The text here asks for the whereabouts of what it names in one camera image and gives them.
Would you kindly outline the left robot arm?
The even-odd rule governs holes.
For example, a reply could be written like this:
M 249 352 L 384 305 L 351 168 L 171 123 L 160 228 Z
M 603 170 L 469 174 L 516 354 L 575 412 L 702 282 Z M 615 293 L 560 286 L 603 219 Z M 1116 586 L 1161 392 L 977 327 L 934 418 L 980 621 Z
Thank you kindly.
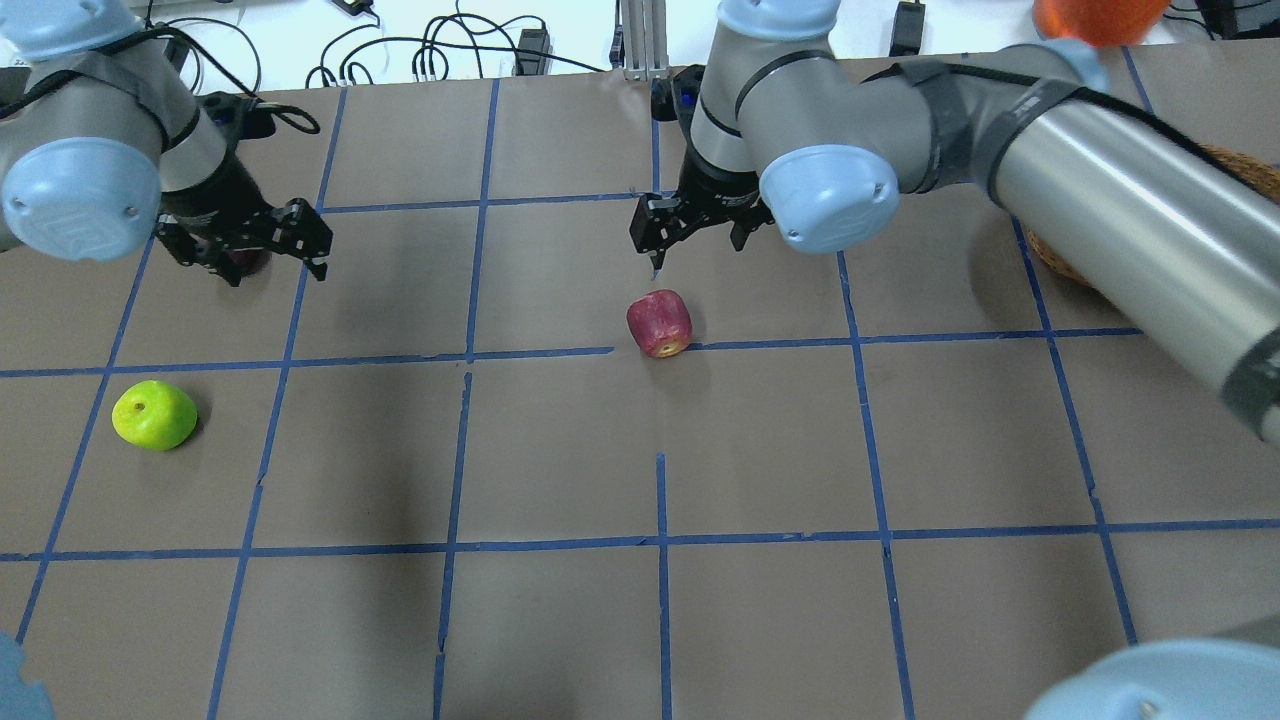
M 238 286 L 270 252 L 326 277 L 333 233 L 305 199 L 270 204 L 244 168 L 243 140 L 307 111 L 236 94 L 195 95 L 166 55 L 170 26 L 122 1 L 5 1 L 3 38 L 27 65 L 3 102 L 3 250 L 109 263 L 156 240 L 183 266 Z

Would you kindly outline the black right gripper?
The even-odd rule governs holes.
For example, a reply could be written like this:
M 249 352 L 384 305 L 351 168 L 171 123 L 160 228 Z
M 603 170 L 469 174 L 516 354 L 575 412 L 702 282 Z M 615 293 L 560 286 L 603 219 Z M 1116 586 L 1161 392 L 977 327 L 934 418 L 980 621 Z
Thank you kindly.
M 666 254 L 686 236 L 730 223 L 735 252 L 763 225 L 773 225 L 772 210 L 762 201 L 759 178 L 751 170 L 726 170 L 698 151 L 684 155 L 677 190 L 672 196 L 639 196 L 628 225 L 635 251 L 649 259 L 655 281 Z

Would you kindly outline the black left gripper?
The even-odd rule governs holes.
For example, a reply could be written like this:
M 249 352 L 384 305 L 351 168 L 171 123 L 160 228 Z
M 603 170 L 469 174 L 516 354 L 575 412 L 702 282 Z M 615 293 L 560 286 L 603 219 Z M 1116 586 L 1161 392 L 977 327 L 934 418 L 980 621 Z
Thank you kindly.
M 324 282 L 334 233 L 306 199 L 274 208 L 242 161 L 225 160 L 201 183 L 163 195 L 154 237 L 179 265 L 239 287 L 242 249 L 294 258 Z

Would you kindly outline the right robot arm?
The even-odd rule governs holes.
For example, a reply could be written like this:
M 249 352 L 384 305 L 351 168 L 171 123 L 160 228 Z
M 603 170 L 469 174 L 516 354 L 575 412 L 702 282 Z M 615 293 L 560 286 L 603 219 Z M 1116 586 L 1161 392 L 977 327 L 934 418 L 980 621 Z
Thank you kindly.
M 1076 38 L 975 64 L 909 58 L 855 83 L 828 36 L 836 1 L 722 1 L 707 64 L 660 79 L 653 113 L 686 151 L 644 193 L 634 247 L 773 224 L 806 254 L 882 232 L 905 193 L 969 181 L 1277 443 L 1277 204 L 1170 124 L 1108 92 Z

